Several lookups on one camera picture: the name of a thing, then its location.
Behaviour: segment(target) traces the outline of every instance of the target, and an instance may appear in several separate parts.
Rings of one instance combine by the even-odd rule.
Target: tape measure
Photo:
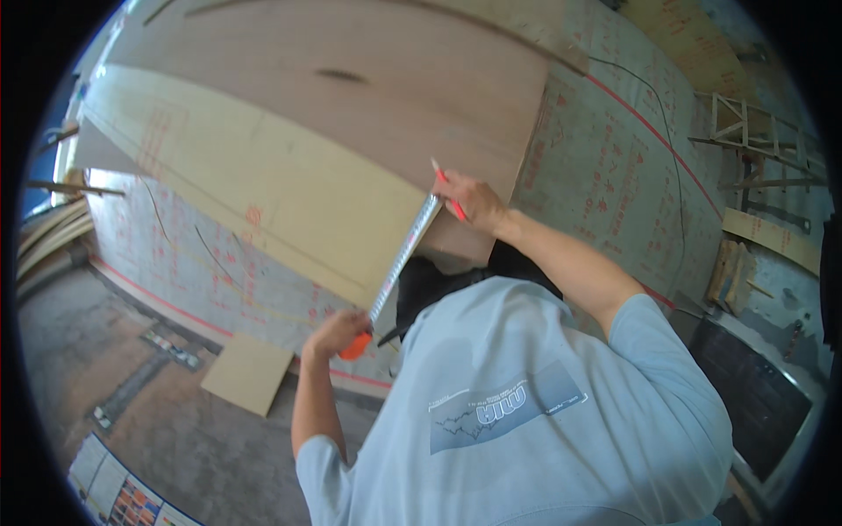
[[[427,199],[424,200],[424,204],[421,205],[421,210],[419,210],[418,214],[415,216],[413,225],[409,227],[409,233],[403,239],[401,248],[397,251],[397,255],[395,256],[395,261],[392,262],[392,266],[389,268],[389,273],[386,274],[386,278],[383,279],[383,285],[381,285],[380,291],[377,293],[374,303],[371,304],[369,319],[371,320],[372,326],[374,326],[374,322],[377,321],[377,318],[380,316],[383,306],[386,304],[386,299],[388,299],[389,294],[392,292],[392,288],[394,288],[395,283],[397,283],[397,278],[401,275],[403,265],[407,264],[409,257],[413,255],[413,250],[415,250],[415,247],[418,245],[421,237],[427,231],[430,223],[433,222],[433,218],[435,217],[436,212],[439,211],[439,207],[439,198],[432,194],[428,195]],[[343,360],[356,360],[362,356],[365,351],[365,346],[367,346],[370,342],[370,334],[360,334],[348,348],[339,353],[339,357]]]

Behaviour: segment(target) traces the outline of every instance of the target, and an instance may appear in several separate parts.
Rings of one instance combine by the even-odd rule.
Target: person
[[[732,463],[722,399],[642,286],[590,245],[456,171],[435,194],[522,252],[591,315],[576,330],[535,280],[492,276],[423,308],[353,467],[328,361],[370,330],[341,311],[306,341],[292,417],[314,524],[661,524],[711,518]]]

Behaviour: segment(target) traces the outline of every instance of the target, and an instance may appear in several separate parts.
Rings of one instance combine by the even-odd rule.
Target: poster
[[[67,482],[102,526],[202,526],[135,477],[93,433],[83,440]]]

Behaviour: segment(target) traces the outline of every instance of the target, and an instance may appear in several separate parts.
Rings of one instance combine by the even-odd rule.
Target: hand
[[[354,338],[371,330],[371,320],[365,311],[343,309],[332,314],[304,343],[302,360],[318,359],[327,362],[341,353]]]
[[[495,235],[504,222],[509,208],[488,186],[456,170],[445,170],[447,181],[436,179],[433,194],[445,198],[445,207],[456,215],[451,199],[459,203],[465,212],[466,222],[479,231]]]

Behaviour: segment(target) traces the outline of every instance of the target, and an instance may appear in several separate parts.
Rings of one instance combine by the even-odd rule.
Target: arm
[[[467,221],[520,250],[544,271],[566,298],[582,307],[608,337],[611,322],[641,285],[590,245],[510,210],[486,184],[453,170],[447,181],[437,180],[433,191],[459,202]]]
[[[365,312],[339,311],[325,320],[304,344],[296,401],[292,407],[292,454],[296,460],[299,449],[309,438],[327,435],[336,443],[342,460],[348,461],[330,384],[329,360],[369,328]]]

